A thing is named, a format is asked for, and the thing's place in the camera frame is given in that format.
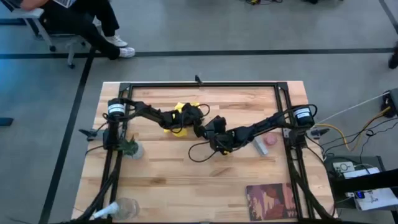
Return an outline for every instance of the green plant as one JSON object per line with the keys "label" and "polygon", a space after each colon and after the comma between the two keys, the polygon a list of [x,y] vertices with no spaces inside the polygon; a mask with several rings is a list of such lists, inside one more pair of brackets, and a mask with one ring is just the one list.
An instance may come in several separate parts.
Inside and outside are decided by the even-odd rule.
{"label": "green plant", "polygon": [[131,137],[130,141],[123,139],[118,150],[122,151],[123,155],[133,156],[138,151],[138,144],[134,139],[134,136]]}

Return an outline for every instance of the electronic device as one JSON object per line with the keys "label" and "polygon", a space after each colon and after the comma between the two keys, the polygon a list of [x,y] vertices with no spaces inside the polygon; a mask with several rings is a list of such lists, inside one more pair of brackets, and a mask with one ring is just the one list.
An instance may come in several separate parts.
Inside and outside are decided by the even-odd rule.
{"label": "electronic device", "polygon": [[354,195],[355,195],[356,199],[364,199],[365,198],[365,194],[363,191],[355,192]]}
{"label": "electronic device", "polygon": [[338,174],[355,171],[355,167],[352,162],[334,162],[333,168]]}

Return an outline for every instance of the wooden table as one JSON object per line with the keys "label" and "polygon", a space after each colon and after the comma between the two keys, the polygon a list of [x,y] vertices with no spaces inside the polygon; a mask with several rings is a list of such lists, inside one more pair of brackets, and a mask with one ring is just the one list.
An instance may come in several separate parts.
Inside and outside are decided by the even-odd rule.
{"label": "wooden table", "polygon": [[[287,83],[292,104],[307,104],[303,83]],[[94,128],[104,123],[102,113],[107,112],[108,100],[117,97],[119,84],[103,84]],[[277,111],[275,93],[269,87],[135,88],[132,99],[162,111],[172,110],[177,102],[207,103],[211,111],[204,123],[216,115],[224,116],[227,129],[251,125]],[[138,217],[124,222],[249,222],[247,185],[290,182],[281,130],[273,133],[278,136],[278,142],[268,147],[266,157],[261,157],[254,146],[248,144],[228,156],[216,154],[198,164],[188,158],[188,149],[204,140],[196,138],[193,130],[188,130],[188,136],[177,138],[164,133],[152,121],[134,118],[129,122],[126,137],[134,135],[141,141],[145,154],[138,161],[123,159],[118,198],[136,199],[141,211]],[[102,141],[93,141],[89,148],[100,145]],[[316,145],[312,142],[308,145],[320,155]],[[210,153],[210,147],[202,145],[193,150],[192,157],[201,159]],[[324,167],[308,150],[303,151],[303,156],[310,189],[331,212],[333,197]],[[78,217],[98,193],[105,157],[106,151],[102,149],[87,155],[73,218]],[[300,201],[304,209],[304,197]]]}

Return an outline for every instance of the cable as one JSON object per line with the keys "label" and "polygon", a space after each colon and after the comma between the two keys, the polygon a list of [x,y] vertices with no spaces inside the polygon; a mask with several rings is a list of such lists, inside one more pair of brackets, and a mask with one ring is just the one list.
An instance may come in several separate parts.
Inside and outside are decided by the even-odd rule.
{"label": "cable", "polygon": [[309,151],[311,151],[318,159],[319,161],[321,161],[322,165],[325,167],[326,171],[328,171],[328,169],[326,168],[325,164],[323,163],[323,159],[321,159],[321,157],[318,156],[317,153],[315,153],[312,149],[310,149],[308,146],[306,147]]}
{"label": "cable", "polygon": [[[391,107],[387,107],[386,109],[382,110],[380,113],[378,113],[375,117],[373,117],[370,121],[368,121],[365,126],[363,127],[363,130],[365,130],[375,119],[378,119],[380,117],[382,117],[387,111],[389,111],[391,109]],[[359,138],[355,143],[355,146],[353,148],[353,150],[356,149],[356,147],[358,146],[358,144],[361,142],[362,139],[362,133],[359,134]]]}
{"label": "cable", "polygon": [[[376,119],[378,119],[378,118],[381,118],[382,115],[383,115],[386,111],[388,111],[390,108],[391,108],[391,107],[387,107],[387,108],[384,109],[382,112],[378,113],[375,117],[373,117],[371,120],[369,120],[369,121],[365,124],[365,126],[363,127],[363,129],[360,130],[360,132],[359,132],[357,135],[355,135],[355,137],[354,137],[350,142],[347,142],[347,144],[349,144],[349,143],[355,141],[355,139],[358,138],[358,136],[361,136],[362,132],[363,132],[374,120],[376,120]],[[336,147],[340,147],[340,146],[344,146],[344,145],[345,145],[345,143],[339,144],[339,145],[337,145],[337,146],[332,146],[332,147],[328,148],[328,149],[324,152],[324,154],[326,154],[330,149],[333,149],[333,148],[336,148]]]}
{"label": "cable", "polygon": [[181,131],[182,131],[182,129],[184,128],[184,115],[185,115],[185,112],[186,111],[183,111],[182,113],[181,113],[181,123],[180,123],[180,129],[178,130],[178,131],[174,131],[174,128],[170,128],[170,131],[172,132],[172,133],[174,133],[174,134],[178,134],[178,133],[180,133]]}
{"label": "cable", "polygon": [[23,224],[31,224],[30,222],[25,222],[25,221],[18,220],[18,219],[12,218],[12,217],[7,217],[7,218],[13,222],[18,222],[18,223],[23,223]]}
{"label": "cable", "polygon": [[343,209],[340,209],[340,213],[337,213],[337,216],[340,217],[342,213],[343,213]]}
{"label": "cable", "polygon": [[188,150],[188,157],[189,157],[189,159],[192,160],[193,162],[199,163],[199,162],[205,162],[205,161],[209,160],[210,158],[212,158],[212,157],[216,154],[217,151],[214,151],[209,157],[207,157],[207,158],[204,159],[204,160],[200,160],[200,161],[194,160],[194,159],[192,159],[192,157],[191,157],[191,150],[192,150],[195,146],[199,146],[199,145],[202,145],[202,144],[208,144],[209,142],[210,142],[210,141],[201,142],[201,143],[196,143],[196,144],[192,145],[192,146],[189,148],[189,150]]}
{"label": "cable", "polygon": [[202,103],[202,104],[199,104],[197,107],[200,107],[200,106],[206,106],[206,107],[208,108],[207,113],[205,113],[205,114],[202,116],[202,118],[204,118],[205,116],[209,115],[209,113],[210,113],[210,106],[209,106],[208,104],[206,104],[206,103]]}
{"label": "cable", "polygon": [[345,201],[347,201],[347,200],[349,200],[349,199],[351,199],[351,198],[354,198],[354,197],[349,197],[349,198],[346,198],[346,199],[343,199],[343,200],[337,201],[337,202],[335,202],[335,203],[341,203],[341,202],[345,202]]}
{"label": "cable", "polygon": [[362,102],[362,103],[360,103],[360,104],[354,105],[354,106],[352,106],[352,107],[350,107],[350,108],[347,108],[347,109],[345,109],[345,110],[342,110],[342,111],[340,111],[340,112],[337,112],[337,113],[335,113],[335,114],[333,114],[333,115],[331,115],[331,116],[329,116],[329,117],[327,117],[327,118],[325,118],[325,119],[319,121],[318,124],[323,123],[324,121],[327,121],[327,120],[329,120],[329,119],[332,118],[332,117],[335,117],[335,116],[337,116],[337,115],[339,115],[339,114],[341,114],[341,113],[344,113],[345,111],[349,111],[349,110],[351,110],[351,109],[353,109],[353,108],[355,108],[355,107],[361,106],[361,105],[363,105],[363,104],[365,104],[365,103],[367,103],[367,102],[370,102],[370,101],[372,101],[372,100],[375,100],[375,99],[379,98],[380,96],[384,96],[384,95],[386,95],[386,94],[389,94],[389,92],[387,91],[387,92],[385,92],[385,93],[383,93],[383,94],[381,94],[381,95],[379,95],[379,96],[376,96],[376,97],[374,97],[374,98],[368,99],[368,100],[366,100],[366,101],[364,101],[364,102]]}
{"label": "cable", "polygon": [[317,125],[315,125],[315,127],[329,127],[329,128],[333,128],[334,130],[338,131],[338,132],[340,133],[341,137],[343,138],[343,142],[345,143],[347,149],[348,149],[349,151],[351,151],[351,150],[349,149],[349,147],[348,147],[347,140],[346,140],[346,138],[344,137],[343,132],[342,132],[340,129],[338,129],[336,126],[331,125],[331,124],[317,124]]}
{"label": "cable", "polygon": [[321,145],[319,145],[317,142],[315,142],[314,140],[312,140],[306,133],[305,133],[305,137],[306,137],[308,140],[310,140],[311,142],[313,142],[314,144],[316,144],[317,146],[319,146],[319,147],[322,149],[322,154],[323,154],[323,152],[325,151],[325,149],[324,149]]}
{"label": "cable", "polygon": [[[371,128],[365,129],[364,131],[367,131],[367,130],[376,128],[376,127],[378,127],[378,126],[380,126],[380,125],[382,125],[382,124],[384,124],[384,123],[386,123],[386,122],[390,122],[390,121],[393,121],[393,120],[396,120],[396,119],[398,119],[398,117],[397,117],[397,118],[388,119],[388,120],[386,120],[386,121],[383,121],[383,122],[381,122],[381,123],[379,123],[379,124],[377,124],[377,125],[375,125],[375,126],[372,126]],[[360,131],[358,131],[357,133],[354,133],[354,134],[350,134],[350,135],[344,136],[344,137],[348,138],[348,137],[357,135],[358,133],[360,133]],[[336,139],[334,139],[334,140],[332,140],[332,141],[323,143],[322,146],[327,145],[327,144],[330,144],[330,143],[333,143],[333,142],[335,142],[335,141],[337,141],[337,140],[340,140],[340,139],[342,139],[342,138],[336,138]]]}
{"label": "cable", "polygon": [[[321,157],[319,157],[318,156],[318,154],[317,153],[315,153],[312,149],[310,149],[308,146],[306,147],[309,151],[311,151],[318,159],[319,159],[319,161],[321,162],[321,164],[323,165],[323,167],[325,168],[325,171],[326,171],[326,173],[328,173],[328,169],[326,168],[326,165],[325,165],[325,163],[323,162],[323,160],[321,159]],[[335,216],[335,213],[336,213],[336,204],[337,203],[341,203],[341,202],[343,202],[344,200],[342,200],[342,201],[338,201],[338,202],[334,202],[333,203],[333,212],[332,212],[332,214],[331,214],[331,216],[332,217],[334,217]]]}
{"label": "cable", "polygon": [[396,123],[395,123],[393,126],[391,126],[390,128],[387,128],[387,129],[382,130],[382,131],[376,131],[375,133],[374,133],[372,130],[368,130],[368,131],[371,132],[371,134],[366,133],[366,135],[367,135],[368,138],[367,138],[367,140],[365,141],[365,143],[362,145],[361,153],[359,154],[359,161],[360,161],[360,164],[362,164],[362,153],[363,153],[363,151],[364,151],[364,147],[365,147],[365,145],[369,142],[369,139],[370,139],[371,137],[373,137],[373,136],[379,134],[379,133],[384,133],[384,132],[387,132],[387,131],[390,130],[390,129],[393,129],[397,124],[398,124],[398,122],[396,122]]}
{"label": "cable", "polygon": [[94,147],[94,148],[91,148],[91,149],[89,149],[89,150],[86,151],[86,155],[87,155],[89,152],[91,152],[91,151],[93,151],[93,150],[95,150],[95,149],[102,148],[102,147],[104,147],[104,145],[102,145],[102,146],[96,146],[96,147]]}

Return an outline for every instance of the black floor stripe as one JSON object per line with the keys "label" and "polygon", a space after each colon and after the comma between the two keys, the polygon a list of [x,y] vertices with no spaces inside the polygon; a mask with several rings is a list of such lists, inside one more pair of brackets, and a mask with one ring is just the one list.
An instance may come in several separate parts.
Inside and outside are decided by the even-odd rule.
{"label": "black floor stripe", "polygon": [[75,95],[75,100],[73,101],[73,106],[72,106],[72,110],[69,115],[67,128],[65,130],[65,134],[63,135],[61,149],[58,154],[58,159],[57,159],[57,163],[55,164],[54,172],[52,174],[50,187],[47,192],[47,196],[45,198],[45,202],[44,202],[44,206],[43,206],[42,213],[40,216],[39,224],[44,224],[44,223],[49,222],[51,209],[52,209],[52,206],[53,206],[53,203],[55,200],[55,196],[57,194],[57,189],[58,189],[58,185],[60,182],[63,165],[64,165],[65,159],[67,157],[68,148],[69,148],[70,140],[72,138],[72,132],[75,127],[77,115],[79,112],[81,99],[83,98],[83,92],[86,87],[88,74],[90,73],[91,65],[94,60],[94,56],[93,56],[94,53],[95,53],[95,50],[91,49],[89,52],[89,57],[87,58],[85,67],[83,69],[83,73],[81,74],[79,86],[78,86],[78,89],[77,89],[77,92]]}
{"label": "black floor stripe", "polygon": [[396,30],[396,33],[398,34],[398,22],[395,19],[395,17],[392,15],[390,9],[388,8],[388,5],[384,0],[379,0],[381,7],[384,9],[384,12],[386,12],[388,18],[390,19],[392,25],[394,26],[394,29]]}
{"label": "black floor stripe", "polygon": [[[137,52],[136,57],[189,57],[189,56],[239,56],[239,55],[310,55],[310,54],[375,54],[391,53],[393,48],[371,49],[297,49],[297,50],[191,50],[169,52]],[[0,59],[67,58],[68,54],[0,54]],[[87,58],[88,53],[77,53],[75,58]],[[105,57],[95,53],[95,58]]]}
{"label": "black floor stripe", "polygon": [[136,57],[234,56],[234,55],[306,55],[391,53],[393,48],[373,49],[297,49],[297,50],[194,50],[175,52],[137,52]]}
{"label": "black floor stripe", "polygon": [[26,26],[23,19],[0,19],[0,26]]}
{"label": "black floor stripe", "polygon": [[[76,53],[74,58],[88,58],[89,53]],[[68,58],[68,54],[0,54],[0,59]]]}

